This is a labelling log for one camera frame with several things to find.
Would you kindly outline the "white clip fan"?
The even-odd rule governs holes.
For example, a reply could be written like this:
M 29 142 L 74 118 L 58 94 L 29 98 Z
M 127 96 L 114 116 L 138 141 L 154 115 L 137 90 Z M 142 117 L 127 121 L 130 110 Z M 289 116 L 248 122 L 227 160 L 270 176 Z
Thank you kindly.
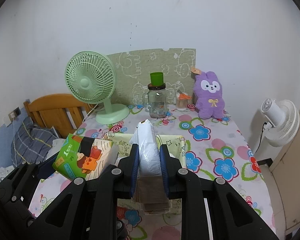
M 258 151 L 263 139 L 273 147 L 283 147 L 296 136 L 300 114 L 292 101 L 267 98 L 262 103 L 260 112 L 267 121 L 262 125 L 260 140 L 253 153 Z

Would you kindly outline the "grey plaid pillow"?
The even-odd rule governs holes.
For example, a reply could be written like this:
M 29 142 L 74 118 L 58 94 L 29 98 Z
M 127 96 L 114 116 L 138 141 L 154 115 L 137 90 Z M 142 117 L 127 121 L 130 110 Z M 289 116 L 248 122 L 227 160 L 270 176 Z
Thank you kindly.
M 22 162 L 29 164 L 43 162 L 53 141 L 59 138 L 58 132 L 52 128 L 40 127 L 28 116 L 17 129 L 11 143 L 11 159 L 14 167 Z

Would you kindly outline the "floral tablecloth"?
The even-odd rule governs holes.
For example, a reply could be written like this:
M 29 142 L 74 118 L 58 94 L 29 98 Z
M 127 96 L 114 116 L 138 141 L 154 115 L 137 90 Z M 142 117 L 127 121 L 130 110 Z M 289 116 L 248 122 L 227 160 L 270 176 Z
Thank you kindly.
M 160 141 L 166 144 L 169 152 L 177 158 L 171 148 L 179 146 L 173 140 L 164 139 L 164 135 L 177 135 L 184 138 L 181 146 L 182 166 L 205 179 L 223 178 L 243 197 L 247 204 L 259 214 L 276 233 L 273 208 L 269 192 L 261 169 L 239 128 L 228 112 L 222 119 L 202 120 L 194 111 L 194 105 L 188 105 L 185 111 L 168 107 L 164 119 L 151 119 L 142 105 L 129 105 L 130 114 L 123 121 L 110 125 L 101 125 L 90 116 L 76 131 L 77 135 L 101 139 L 104 135 L 119 137 L 118 159 L 130 153 L 130 135 L 139 122 L 148 119 L 154 126 Z M 36 217 L 70 183 L 64 176 L 55 172 L 47 179 L 41 179 L 32 198 L 29 210 Z M 181 201 L 173 200 L 169 213 L 146 215 L 138 204 L 132 201 L 118 201 L 117 216 L 124 222 L 128 231 L 126 239 L 180 239 Z

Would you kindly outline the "white plastic bag pack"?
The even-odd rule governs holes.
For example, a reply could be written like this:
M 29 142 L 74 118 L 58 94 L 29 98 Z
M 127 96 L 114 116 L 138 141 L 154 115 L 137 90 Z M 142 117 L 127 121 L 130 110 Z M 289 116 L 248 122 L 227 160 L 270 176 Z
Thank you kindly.
M 160 176 L 161 167 L 157 138 L 154 127 L 148 119 L 138 123 L 129 143 L 137 144 L 139 148 L 139 176 Z

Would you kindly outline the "green tissue pack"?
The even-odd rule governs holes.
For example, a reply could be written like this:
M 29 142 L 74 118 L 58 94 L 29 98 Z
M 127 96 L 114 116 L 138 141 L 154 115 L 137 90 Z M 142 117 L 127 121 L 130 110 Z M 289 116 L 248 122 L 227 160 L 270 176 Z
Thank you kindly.
M 119 147 L 110 140 L 69 134 L 52 166 L 70 180 L 92 180 L 115 164 L 118 153 Z

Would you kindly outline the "brown paper napkin stack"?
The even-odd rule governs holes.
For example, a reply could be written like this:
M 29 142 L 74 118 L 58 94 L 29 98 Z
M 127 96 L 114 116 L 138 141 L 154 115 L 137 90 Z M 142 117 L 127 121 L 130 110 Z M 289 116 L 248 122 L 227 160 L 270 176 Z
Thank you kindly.
M 162 176 L 139 177 L 133 199 L 147 215 L 165 214 L 172 207 L 165 193 Z

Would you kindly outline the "green plastic cup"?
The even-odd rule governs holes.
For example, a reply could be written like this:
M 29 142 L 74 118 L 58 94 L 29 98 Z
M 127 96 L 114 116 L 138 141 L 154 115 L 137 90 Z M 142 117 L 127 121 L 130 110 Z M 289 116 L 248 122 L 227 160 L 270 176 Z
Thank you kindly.
M 152 72 L 150 74 L 152 86 L 159 87 L 164 84 L 164 74 L 163 72 Z

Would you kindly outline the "glass mason jar mug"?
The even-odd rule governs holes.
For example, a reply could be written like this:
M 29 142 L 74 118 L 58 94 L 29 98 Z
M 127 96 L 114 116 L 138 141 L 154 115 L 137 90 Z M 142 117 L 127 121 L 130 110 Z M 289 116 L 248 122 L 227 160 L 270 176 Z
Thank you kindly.
M 166 84 L 148 85 L 148 91 L 142 95 L 143 106 L 148 109 L 151 118 L 165 118 L 167 114 Z

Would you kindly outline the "yellow cartoon fabric storage box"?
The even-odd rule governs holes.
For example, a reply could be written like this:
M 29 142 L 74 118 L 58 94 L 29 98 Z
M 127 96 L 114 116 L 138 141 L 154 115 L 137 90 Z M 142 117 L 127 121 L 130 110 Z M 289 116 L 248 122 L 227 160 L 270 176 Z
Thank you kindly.
M 185 157 L 185 138 L 181 135 L 138 135 L 134 134 L 123 134 L 108 132 L 103 136 L 103 139 L 112 141 L 119 147 L 119 157 L 127 157 L 130 154 L 132 144 L 137 143 L 141 153 L 149 153 L 152 158 L 158 158 L 160 161 L 159 150 L 162 144 L 168 148 L 168 156 L 178 159 L 183 168 L 186 168 L 186 157 Z

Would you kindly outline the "wall power outlet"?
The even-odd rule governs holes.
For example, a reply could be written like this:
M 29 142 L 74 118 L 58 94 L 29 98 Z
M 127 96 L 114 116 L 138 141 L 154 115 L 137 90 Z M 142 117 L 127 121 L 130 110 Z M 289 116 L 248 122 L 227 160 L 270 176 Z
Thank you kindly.
M 19 115 L 21 115 L 20 108 L 15 108 L 11 113 L 8 114 L 8 117 L 11 121 L 14 121 Z

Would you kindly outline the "cotton swab container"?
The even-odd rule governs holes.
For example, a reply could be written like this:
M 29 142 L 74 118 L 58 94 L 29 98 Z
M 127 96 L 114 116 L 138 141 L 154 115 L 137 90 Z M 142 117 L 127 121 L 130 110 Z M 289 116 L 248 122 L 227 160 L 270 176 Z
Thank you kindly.
M 183 93 L 181 90 L 177 90 L 176 93 L 176 109 L 179 111 L 185 111 L 187 109 L 187 105 L 189 101 L 191 101 L 192 97 L 186 93 Z

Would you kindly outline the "green desk fan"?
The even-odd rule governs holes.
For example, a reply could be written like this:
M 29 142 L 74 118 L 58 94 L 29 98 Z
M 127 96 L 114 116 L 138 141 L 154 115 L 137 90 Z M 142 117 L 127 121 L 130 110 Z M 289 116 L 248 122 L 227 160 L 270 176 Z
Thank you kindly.
M 96 113 L 99 124 L 114 124 L 129 115 L 127 106 L 110 101 L 116 82 L 112 61 L 102 54 L 82 51 L 66 65 L 65 83 L 73 96 L 90 105 L 103 104 L 103 108 Z

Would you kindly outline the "purple plush bunny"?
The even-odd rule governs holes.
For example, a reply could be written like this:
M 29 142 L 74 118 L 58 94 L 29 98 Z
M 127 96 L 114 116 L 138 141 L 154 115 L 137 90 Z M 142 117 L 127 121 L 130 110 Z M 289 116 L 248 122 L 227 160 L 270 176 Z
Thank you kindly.
M 222 97 L 222 85 L 214 72 L 203 72 L 192 67 L 195 75 L 194 94 L 196 109 L 201 119 L 222 119 L 224 117 L 225 102 Z

